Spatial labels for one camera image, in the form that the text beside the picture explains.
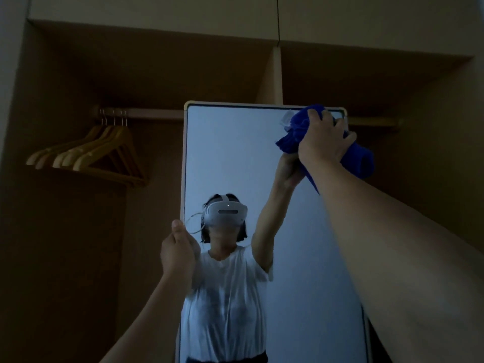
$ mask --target wardrobe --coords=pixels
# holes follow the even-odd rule
[[[344,107],[369,183],[484,251],[479,0],[0,0],[0,360],[99,361],[161,275],[189,100]],[[93,107],[148,185],[25,165]]]

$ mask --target black pants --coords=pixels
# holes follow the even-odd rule
[[[267,363],[269,361],[269,358],[267,357],[266,352],[263,352],[260,355],[257,355],[257,357],[254,358],[245,358],[242,360],[232,360],[232,361],[224,361],[221,363]],[[199,361],[195,360],[192,358],[187,358],[185,363],[213,363],[209,361]]]

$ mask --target hair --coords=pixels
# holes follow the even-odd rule
[[[237,196],[234,195],[234,194],[226,194],[226,196],[228,197],[228,199],[230,201],[240,202],[239,199],[237,198]],[[222,196],[219,195],[219,194],[213,195],[211,198],[209,198],[209,201],[207,201],[205,204],[203,204],[203,210],[205,210],[211,202],[214,202],[214,200],[219,199],[219,198],[222,198]],[[209,232],[209,229],[207,227],[204,227],[204,225],[205,225],[205,222],[204,222],[203,216],[202,216],[202,221],[201,221],[202,243],[203,244],[209,244],[210,243],[210,232]],[[247,231],[245,230],[245,221],[244,221],[242,223],[242,226],[240,227],[239,235],[237,236],[237,242],[241,242],[246,238],[247,238]]]

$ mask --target woman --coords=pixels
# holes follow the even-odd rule
[[[250,245],[237,244],[247,238],[245,222],[210,226],[202,220],[202,242],[211,248],[197,260],[192,292],[182,312],[182,359],[186,354],[187,363],[268,361],[259,287],[272,280],[274,237],[294,188],[304,177],[297,164],[297,155],[281,157]],[[239,202],[233,194],[225,196]],[[214,195],[204,209],[222,200]]]

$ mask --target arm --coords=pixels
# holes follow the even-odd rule
[[[260,212],[256,231],[252,237],[251,247],[254,259],[267,273],[273,263],[275,235],[286,217],[295,187],[304,178],[298,164],[297,155],[282,155],[277,165],[269,199]]]
[[[317,132],[319,142],[331,142],[328,132]],[[301,160],[324,200],[366,313],[392,359],[481,359],[484,256],[354,177],[339,160],[322,155],[328,148],[308,139],[299,147]]]
[[[195,258],[183,225],[163,241],[164,273],[145,307],[101,363],[171,363]]]

